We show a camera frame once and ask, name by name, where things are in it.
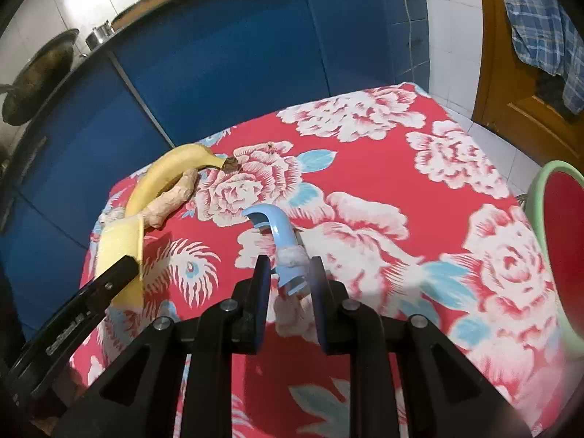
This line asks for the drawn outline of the yellow foam fruit net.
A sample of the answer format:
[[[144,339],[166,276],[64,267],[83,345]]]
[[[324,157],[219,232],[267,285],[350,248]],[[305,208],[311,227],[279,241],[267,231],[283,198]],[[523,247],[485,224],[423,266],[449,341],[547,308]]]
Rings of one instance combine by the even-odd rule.
[[[112,304],[118,310],[141,312],[143,309],[143,217],[141,215],[117,219],[104,227],[97,249],[95,276],[103,274],[122,257],[134,258],[138,275],[114,297]]]

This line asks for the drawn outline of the light blue curved pipe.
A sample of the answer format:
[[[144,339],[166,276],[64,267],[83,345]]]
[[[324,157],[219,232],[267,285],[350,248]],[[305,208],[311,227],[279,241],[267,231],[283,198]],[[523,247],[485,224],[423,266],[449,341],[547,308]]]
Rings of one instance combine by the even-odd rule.
[[[268,228],[275,245],[275,273],[278,288],[291,297],[307,285],[309,257],[301,245],[286,212],[277,206],[259,204],[242,211],[258,230]]]

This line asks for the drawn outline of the red green trash basin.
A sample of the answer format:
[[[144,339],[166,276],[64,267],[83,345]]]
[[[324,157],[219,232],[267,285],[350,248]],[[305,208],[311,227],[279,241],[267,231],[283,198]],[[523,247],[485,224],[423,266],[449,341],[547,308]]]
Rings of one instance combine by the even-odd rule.
[[[583,175],[553,160],[534,177],[525,212],[557,291],[565,354],[583,357]]]

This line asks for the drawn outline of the blue kitchen cabinets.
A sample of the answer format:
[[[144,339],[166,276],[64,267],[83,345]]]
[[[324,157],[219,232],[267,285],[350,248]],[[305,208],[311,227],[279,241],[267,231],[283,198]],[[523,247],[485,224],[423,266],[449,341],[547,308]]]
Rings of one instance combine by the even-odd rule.
[[[174,0],[43,104],[1,183],[1,296],[32,336],[77,290],[111,186],[171,148],[291,105],[427,86],[427,0]]]

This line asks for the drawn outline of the garlic bulb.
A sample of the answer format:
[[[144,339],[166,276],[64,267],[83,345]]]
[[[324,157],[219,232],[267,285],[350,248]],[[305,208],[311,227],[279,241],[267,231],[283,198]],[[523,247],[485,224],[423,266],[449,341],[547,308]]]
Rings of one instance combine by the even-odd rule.
[[[123,207],[117,207],[110,209],[108,212],[103,212],[100,219],[104,226],[108,226],[108,224],[114,223],[116,220],[123,219],[124,217],[125,209]]]

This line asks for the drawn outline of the ginger root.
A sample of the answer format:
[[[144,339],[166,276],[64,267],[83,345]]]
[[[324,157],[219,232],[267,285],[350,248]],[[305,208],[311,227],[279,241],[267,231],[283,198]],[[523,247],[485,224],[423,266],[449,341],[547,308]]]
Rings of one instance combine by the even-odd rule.
[[[192,197],[198,179],[198,170],[189,168],[166,192],[150,201],[141,211],[143,227],[159,230],[167,218]]]

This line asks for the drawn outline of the red floral tablecloth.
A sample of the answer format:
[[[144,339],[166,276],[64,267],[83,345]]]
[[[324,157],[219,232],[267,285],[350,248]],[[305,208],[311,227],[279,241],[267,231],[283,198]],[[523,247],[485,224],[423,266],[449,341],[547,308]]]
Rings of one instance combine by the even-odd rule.
[[[379,314],[422,314],[540,433],[565,376],[552,272],[506,178],[417,85],[346,93],[208,139],[238,159],[203,171],[143,241],[143,308],[111,310],[70,364],[91,385],[155,318],[202,314],[232,294],[268,231],[247,208],[286,212],[311,256]]]

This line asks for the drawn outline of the yellow banana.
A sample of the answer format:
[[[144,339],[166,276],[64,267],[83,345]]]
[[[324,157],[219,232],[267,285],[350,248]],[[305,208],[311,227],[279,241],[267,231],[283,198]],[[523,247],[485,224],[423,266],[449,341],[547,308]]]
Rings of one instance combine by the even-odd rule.
[[[226,173],[232,173],[239,170],[239,162],[233,156],[218,157],[210,148],[200,143],[177,146],[149,166],[129,197],[125,216],[138,214],[190,168],[217,168]]]

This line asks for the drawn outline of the wooden door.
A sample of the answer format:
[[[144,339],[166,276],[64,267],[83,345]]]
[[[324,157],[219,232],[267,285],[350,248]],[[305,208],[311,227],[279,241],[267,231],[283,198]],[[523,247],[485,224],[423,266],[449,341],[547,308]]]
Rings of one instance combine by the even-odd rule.
[[[473,119],[534,161],[583,168],[583,117],[573,122],[537,96],[538,69],[512,46],[504,0],[482,0],[482,60]]]

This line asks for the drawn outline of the black wok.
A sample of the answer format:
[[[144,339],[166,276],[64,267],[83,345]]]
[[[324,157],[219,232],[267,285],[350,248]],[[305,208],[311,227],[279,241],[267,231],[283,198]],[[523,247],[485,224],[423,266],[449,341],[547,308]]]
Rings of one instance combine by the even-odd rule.
[[[62,32],[42,46],[11,84],[1,84],[5,94],[3,122],[19,127],[31,121],[43,102],[71,70],[78,29]]]

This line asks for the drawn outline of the small steel cup pot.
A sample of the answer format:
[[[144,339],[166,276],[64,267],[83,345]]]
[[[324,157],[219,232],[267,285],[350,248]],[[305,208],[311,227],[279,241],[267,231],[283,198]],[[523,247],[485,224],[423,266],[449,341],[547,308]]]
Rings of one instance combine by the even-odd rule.
[[[98,46],[101,46],[102,43],[108,41],[114,34],[115,30],[113,29],[111,23],[109,21],[105,21],[102,25],[92,29],[92,31],[85,39],[85,43],[87,44],[88,49],[93,51],[97,49]]]

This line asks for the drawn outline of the blue plaid shirt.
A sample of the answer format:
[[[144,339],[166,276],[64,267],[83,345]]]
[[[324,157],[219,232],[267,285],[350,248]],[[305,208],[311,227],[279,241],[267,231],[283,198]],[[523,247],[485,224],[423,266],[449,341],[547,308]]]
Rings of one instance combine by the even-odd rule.
[[[535,96],[570,120],[583,112],[583,40],[558,0],[504,0],[521,62],[538,70]]]

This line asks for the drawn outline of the steel frying pan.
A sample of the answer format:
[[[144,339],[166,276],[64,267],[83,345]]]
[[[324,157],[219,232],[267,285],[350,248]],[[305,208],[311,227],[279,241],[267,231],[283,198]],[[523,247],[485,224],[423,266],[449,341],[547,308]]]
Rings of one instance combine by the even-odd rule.
[[[143,12],[143,7],[149,9],[153,7],[153,5],[160,2],[160,0],[139,0],[133,5],[129,6],[121,13],[119,13],[116,18],[110,23],[111,28],[114,31],[118,31],[122,29],[122,27],[127,26],[131,23],[134,19],[136,19],[136,14],[141,15]]]

